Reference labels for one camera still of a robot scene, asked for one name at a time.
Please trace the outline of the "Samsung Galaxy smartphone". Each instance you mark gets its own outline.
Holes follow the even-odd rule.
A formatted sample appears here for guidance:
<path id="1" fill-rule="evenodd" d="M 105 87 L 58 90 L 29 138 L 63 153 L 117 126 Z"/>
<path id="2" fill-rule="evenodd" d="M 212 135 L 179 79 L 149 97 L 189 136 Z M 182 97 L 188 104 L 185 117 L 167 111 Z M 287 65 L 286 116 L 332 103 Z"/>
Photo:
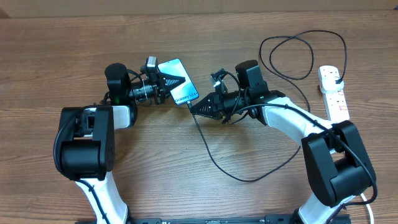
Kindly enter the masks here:
<path id="1" fill-rule="evenodd" d="M 191 78 L 179 58 L 158 65 L 159 72 L 164 75 L 167 91 L 176 105 L 182 105 L 199 97 Z"/>

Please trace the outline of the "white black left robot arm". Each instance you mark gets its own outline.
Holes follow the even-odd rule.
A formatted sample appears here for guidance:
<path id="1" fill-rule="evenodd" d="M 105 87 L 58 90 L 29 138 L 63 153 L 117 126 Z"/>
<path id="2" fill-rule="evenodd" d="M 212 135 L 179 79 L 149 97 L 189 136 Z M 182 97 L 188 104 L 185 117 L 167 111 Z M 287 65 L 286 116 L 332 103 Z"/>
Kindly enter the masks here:
<path id="1" fill-rule="evenodd" d="M 149 57 L 141 72 L 121 63 L 104 71 L 109 91 L 100 105 L 63 108 L 53 144 L 56 169 L 74 181 L 88 198 L 95 223 L 132 223 L 113 177 L 115 131 L 130 128 L 137 119 L 137 102 L 161 104 L 175 96 L 190 77 L 172 62 L 158 64 Z"/>

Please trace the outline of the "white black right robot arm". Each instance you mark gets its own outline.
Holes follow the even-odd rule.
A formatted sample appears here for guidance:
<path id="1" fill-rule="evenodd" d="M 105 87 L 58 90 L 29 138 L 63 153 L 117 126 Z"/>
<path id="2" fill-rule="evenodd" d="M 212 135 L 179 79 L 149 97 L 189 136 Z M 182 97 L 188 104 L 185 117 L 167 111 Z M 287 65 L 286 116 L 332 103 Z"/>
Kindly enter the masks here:
<path id="1" fill-rule="evenodd" d="M 192 115 L 227 121 L 234 114 L 248 114 L 262 124 L 282 131 L 303 149 L 311 196 L 292 215 L 289 223 L 349 223 L 339 214 L 354 206 L 353 200 L 367 188 L 377 197 L 376 173 L 357 127 L 351 121 L 334 123 L 296 106 L 282 92 L 270 91 L 257 60 L 236 67 L 239 89 L 228 92 L 223 82 L 227 71 L 211 74 L 215 92 L 190 107 Z"/>

